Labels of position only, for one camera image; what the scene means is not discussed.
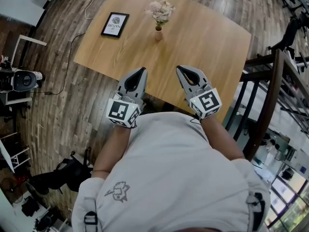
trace small wooden vase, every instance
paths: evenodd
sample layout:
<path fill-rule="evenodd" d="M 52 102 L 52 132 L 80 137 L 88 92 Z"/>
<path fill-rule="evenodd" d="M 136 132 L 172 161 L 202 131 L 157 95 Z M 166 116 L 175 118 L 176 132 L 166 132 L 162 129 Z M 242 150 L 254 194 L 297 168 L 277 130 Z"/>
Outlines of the small wooden vase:
<path fill-rule="evenodd" d="M 156 26 L 154 34 L 155 34 L 154 38 L 156 41 L 162 40 L 163 39 L 162 27 Z"/>

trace framed print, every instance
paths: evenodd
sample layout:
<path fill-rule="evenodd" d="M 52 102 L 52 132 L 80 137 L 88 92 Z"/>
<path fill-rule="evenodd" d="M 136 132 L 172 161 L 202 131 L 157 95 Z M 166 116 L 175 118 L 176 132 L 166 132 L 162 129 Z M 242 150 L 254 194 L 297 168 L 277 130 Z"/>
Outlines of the framed print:
<path fill-rule="evenodd" d="M 101 35 L 119 38 L 125 27 L 129 14 L 111 12 Z"/>

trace person's right arm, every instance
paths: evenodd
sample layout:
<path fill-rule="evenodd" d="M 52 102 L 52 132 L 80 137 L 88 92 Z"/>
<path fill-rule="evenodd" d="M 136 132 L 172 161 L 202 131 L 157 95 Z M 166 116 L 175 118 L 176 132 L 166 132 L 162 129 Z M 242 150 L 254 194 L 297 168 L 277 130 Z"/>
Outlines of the person's right arm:
<path fill-rule="evenodd" d="M 235 140 L 228 134 L 215 116 L 202 119 L 201 126 L 212 148 L 221 152 L 229 160 L 245 158 Z"/>

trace wooden table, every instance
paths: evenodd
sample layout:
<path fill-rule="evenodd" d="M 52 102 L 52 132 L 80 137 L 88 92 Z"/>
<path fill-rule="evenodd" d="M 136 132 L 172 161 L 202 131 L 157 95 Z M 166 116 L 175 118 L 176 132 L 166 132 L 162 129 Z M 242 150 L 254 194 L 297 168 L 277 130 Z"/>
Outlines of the wooden table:
<path fill-rule="evenodd" d="M 213 10 L 192 0 L 167 0 L 176 11 L 164 25 L 164 39 L 154 39 L 155 21 L 144 10 L 152 1 L 106 0 L 91 22 L 74 61 L 120 80 L 135 68 L 146 67 L 146 92 L 186 111 L 176 66 L 201 69 L 218 89 L 223 121 L 249 49 L 251 35 L 245 29 Z M 101 36 L 111 12 L 130 14 L 119 39 Z"/>

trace white t-shirt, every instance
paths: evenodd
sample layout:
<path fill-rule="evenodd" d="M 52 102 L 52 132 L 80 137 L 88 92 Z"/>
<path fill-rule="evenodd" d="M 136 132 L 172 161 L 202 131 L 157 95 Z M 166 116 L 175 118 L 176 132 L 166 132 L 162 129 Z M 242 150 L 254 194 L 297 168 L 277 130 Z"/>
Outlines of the white t-shirt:
<path fill-rule="evenodd" d="M 180 113 L 138 117 L 128 150 L 107 179 L 81 184 L 74 231 L 84 231 L 85 198 L 96 200 L 105 232 L 247 231 L 249 191 L 262 193 L 267 213 L 269 191 L 252 165 L 229 161 L 212 149 L 201 125 L 191 119 Z"/>

